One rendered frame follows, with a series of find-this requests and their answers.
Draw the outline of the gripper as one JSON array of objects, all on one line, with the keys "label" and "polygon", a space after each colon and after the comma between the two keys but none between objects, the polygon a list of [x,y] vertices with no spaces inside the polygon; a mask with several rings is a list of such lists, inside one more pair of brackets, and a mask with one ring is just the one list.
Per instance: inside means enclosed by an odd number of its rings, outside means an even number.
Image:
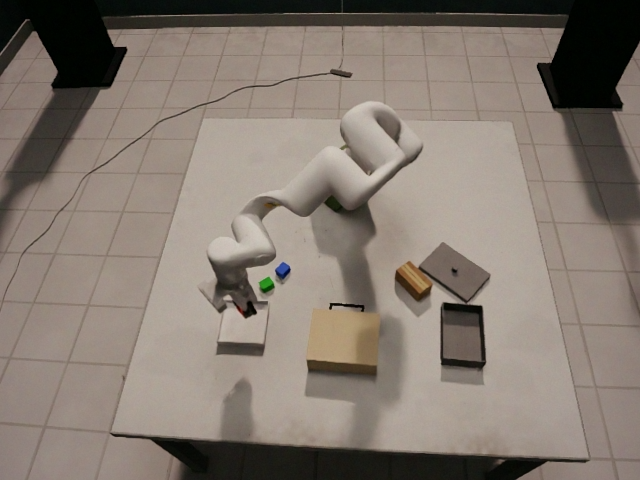
[{"label": "gripper", "polygon": [[[243,310],[242,312],[244,314],[244,317],[247,319],[248,316],[249,317],[251,317],[252,315],[255,316],[258,313],[256,311],[255,307],[253,306],[253,304],[258,303],[258,299],[256,297],[256,294],[255,294],[250,282],[248,281],[248,278],[247,278],[247,281],[245,283],[246,283],[245,284],[246,288],[244,290],[239,288],[239,289],[233,290],[233,292],[231,292],[229,295],[236,302],[235,303],[232,300],[233,303],[234,303],[234,306],[238,305]],[[248,313],[251,313],[251,314],[248,314]]]}]

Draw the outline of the small blue block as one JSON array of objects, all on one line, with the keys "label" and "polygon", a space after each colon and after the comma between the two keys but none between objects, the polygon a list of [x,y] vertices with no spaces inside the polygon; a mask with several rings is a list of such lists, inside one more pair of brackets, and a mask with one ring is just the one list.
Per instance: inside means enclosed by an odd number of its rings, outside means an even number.
[{"label": "small blue block", "polygon": [[286,263],[282,262],[276,269],[276,274],[280,276],[282,279],[286,277],[286,275],[291,271],[290,266]]}]

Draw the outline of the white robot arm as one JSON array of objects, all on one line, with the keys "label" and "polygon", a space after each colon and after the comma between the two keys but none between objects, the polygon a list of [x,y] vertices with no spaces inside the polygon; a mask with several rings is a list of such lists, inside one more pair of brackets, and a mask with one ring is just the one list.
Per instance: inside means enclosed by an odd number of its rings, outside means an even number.
[{"label": "white robot arm", "polygon": [[209,244],[207,257],[216,277],[197,285],[219,314],[228,308],[223,298],[246,288],[246,268],[267,265],[276,257],[262,222],[270,211],[284,206],[308,217],[331,195],[345,209],[354,210],[418,158],[424,144],[399,119],[381,102],[353,107],[340,123],[341,137],[349,149],[324,148],[284,189],[257,195],[243,206],[231,225],[237,242],[219,237]]}]

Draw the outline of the light wooden cabinet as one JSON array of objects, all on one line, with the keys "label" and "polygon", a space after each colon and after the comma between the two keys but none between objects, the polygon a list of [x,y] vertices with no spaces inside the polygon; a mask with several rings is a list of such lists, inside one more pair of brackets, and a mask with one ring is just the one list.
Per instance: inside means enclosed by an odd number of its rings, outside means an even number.
[{"label": "light wooden cabinet", "polygon": [[[361,312],[332,310],[332,306],[361,308]],[[308,369],[376,375],[380,314],[365,313],[364,308],[343,303],[313,308]]]}]

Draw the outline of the brown cardboard box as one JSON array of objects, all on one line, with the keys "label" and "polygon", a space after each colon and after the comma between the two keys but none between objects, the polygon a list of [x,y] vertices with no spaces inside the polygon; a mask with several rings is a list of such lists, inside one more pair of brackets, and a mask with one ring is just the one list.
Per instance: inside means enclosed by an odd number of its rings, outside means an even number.
[{"label": "brown cardboard box", "polygon": [[395,279],[417,302],[429,294],[433,286],[411,261],[396,269]]}]

